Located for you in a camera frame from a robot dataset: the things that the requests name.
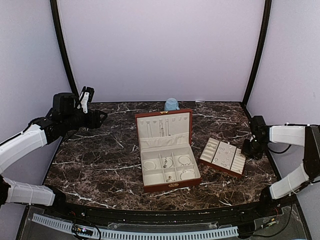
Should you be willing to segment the brown jewelry tray cream lining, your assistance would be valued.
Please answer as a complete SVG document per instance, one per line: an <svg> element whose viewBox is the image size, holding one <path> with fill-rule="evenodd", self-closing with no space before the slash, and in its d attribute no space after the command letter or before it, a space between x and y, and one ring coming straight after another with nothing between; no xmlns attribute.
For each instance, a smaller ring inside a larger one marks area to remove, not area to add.
<svg viewBox="0 0 320 240"><path fill-rule="evenodd" d="M199 161L216 170L241 178L246 157L240 148L210 137Z"/></svg>

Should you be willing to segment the brown jewelry box cream lining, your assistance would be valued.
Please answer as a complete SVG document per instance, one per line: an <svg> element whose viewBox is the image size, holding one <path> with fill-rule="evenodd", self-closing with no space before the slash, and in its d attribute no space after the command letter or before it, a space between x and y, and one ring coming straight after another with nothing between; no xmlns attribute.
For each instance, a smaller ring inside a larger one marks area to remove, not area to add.
<svg viewBox="0 0 320 240"><path fill-rule="evenodd" d="M197 186L202 177L192 143L192 110L180 109L135 115L146 193ZM196 178L180 180L183 170L193 170Z"/></svg>

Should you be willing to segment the small silver earring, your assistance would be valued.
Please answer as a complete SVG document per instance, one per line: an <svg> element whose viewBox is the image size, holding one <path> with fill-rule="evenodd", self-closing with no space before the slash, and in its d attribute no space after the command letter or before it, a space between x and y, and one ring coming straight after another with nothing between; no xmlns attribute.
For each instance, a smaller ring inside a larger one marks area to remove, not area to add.
<svg viewBox="0 0 320 240"><path fill-rule="evenodd" d="M166 180L167 182L174 182L175 179L171 175L168 176L168 179Z"/></svg>

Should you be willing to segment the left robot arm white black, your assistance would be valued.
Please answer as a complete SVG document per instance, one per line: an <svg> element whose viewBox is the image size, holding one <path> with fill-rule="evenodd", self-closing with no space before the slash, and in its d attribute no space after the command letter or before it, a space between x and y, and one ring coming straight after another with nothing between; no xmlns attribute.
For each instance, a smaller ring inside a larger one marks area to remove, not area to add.
<svg viewBox="0 0 320 240"><path fill-rule="evenodd" d="M63 138L70 131L80 128L98 129L108 114L101 110L89 109L94 89L84 87L80 96L73 93L57 93L53 96L52 108L44 117L37 117L27 127L0 144L0 172L36 149ZM70 206L64 202L65 196L53 187L33 185L0 178L0 204L20 203L50 206L60 218L67 218Z"/></svg>

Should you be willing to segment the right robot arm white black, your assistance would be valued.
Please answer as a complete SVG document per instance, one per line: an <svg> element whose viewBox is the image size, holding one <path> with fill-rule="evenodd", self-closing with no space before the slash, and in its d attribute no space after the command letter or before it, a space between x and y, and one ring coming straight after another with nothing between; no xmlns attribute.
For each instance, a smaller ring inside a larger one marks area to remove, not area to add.
<svg viewBox="0 0 320 240"><path fill-rule="evenodd" d="M293 150L301 149L301 160L296 169L261 191L255 213L266 217L274 210L275 201L297 194L308 185L320 181L320 126L253 123L250 128L252 137L244 140L241 150L247 158L260 160L266 151L288 157Z"/></svg>

